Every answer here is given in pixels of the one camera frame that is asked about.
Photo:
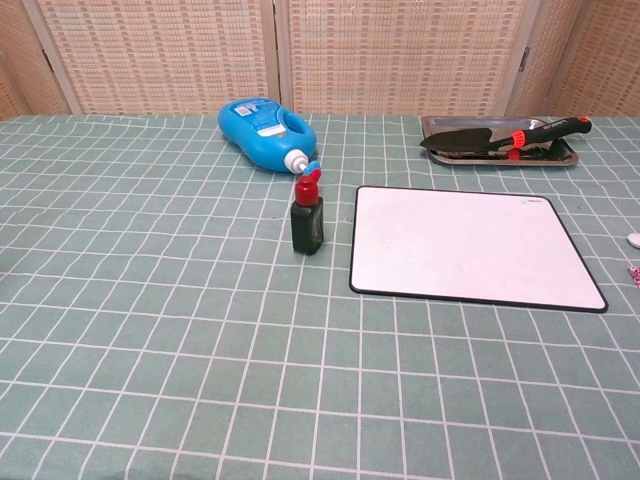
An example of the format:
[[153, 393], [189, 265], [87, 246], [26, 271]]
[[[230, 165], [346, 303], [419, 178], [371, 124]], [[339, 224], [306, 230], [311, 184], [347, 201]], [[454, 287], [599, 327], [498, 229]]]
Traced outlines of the bamboo folding screen panel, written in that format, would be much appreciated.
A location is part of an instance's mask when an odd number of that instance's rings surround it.
[[539, 0], [273, 0], [300, 113], [505, 112]]
[[273, 0], [21, 0], [74, 114], [208, 114], [279, 99]]
[[32, 113], [70, 112], [21, 0], [0, 0], [0, 50]]
[[640, 0], [541, 0], [506, 113], [640, 117]]

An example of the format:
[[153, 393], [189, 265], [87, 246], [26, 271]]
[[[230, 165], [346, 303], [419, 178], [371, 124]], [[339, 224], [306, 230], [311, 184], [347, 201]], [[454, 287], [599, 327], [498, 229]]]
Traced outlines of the black ink bottle red cap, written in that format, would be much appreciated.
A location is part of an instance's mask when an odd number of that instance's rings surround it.
[[298, 179], [290, 208], [292, 243], [296, 252], [315, 254], [324, 241], [323, 199], [317, 180], [311, 175]]

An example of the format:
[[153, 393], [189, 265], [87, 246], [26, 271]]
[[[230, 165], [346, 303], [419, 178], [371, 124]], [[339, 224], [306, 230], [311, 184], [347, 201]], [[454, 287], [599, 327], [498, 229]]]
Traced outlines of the steel rectangular tray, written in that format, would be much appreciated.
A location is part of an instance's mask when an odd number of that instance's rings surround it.
[[[535, 117], [470, 117], [470, 116], [423, 116], [422, 132], [425, 138], [440, 132], [489, 128], [491, 140], [495, 141], [516, 130], [531, 130], [543, 125], [543, 119]], [[426, 156], [446, 165], [491, 165], [509, 167], [568, 167], [578, 163], [578, 154], [565, 139], [539, 145], [525, 146], [518, 152], [500, 150], [487, 153], [457, 153], [426, 150]]]

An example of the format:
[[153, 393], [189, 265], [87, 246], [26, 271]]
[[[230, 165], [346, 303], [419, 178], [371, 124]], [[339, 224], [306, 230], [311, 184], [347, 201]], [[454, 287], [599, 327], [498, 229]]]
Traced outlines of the blue detergent bottle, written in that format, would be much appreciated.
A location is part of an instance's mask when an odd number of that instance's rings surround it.
[[269, 98], [227, 103], [217, 119], [224, 136], [263, 169], [301, 174], [314, 155], [317, 139], [311, 126]]

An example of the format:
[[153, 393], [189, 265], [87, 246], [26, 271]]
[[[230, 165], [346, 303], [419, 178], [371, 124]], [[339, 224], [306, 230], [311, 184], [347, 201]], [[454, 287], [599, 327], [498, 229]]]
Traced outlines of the black garden trowel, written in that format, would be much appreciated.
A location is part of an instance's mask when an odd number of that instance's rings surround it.
[[426, 137], [420, 145], [438, 152], [489, 152], [503, 147], [520, 149], [527, 145], [542, 144], [571, 134], [586, 134], [592, 129], [588, 117], [567, 117], [529, 130], [516, 130], [511, 135], [491, 140], [489, 128], [472, 128], [436, 133]]

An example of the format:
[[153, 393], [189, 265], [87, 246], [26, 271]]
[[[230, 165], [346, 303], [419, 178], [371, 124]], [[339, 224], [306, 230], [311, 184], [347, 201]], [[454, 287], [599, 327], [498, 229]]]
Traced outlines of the white mat with black edge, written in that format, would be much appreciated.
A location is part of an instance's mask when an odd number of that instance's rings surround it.
[[361, 186], [349, 284], [366, 294], [603, 313], [542, 196]]

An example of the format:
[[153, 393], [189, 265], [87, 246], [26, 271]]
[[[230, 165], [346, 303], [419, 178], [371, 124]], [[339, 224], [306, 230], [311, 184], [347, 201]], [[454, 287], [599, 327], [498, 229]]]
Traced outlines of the green checked tablecloth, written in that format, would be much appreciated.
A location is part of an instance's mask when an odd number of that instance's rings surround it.
[[[0, 120], [0, 480], [640, 480], [640, 117], [596, 119], [569, 169], [309, 121], [305, 257], [292, 177], [212, 116]], [[362, 184], [546, 196], [608, 311], [355, 294]]]

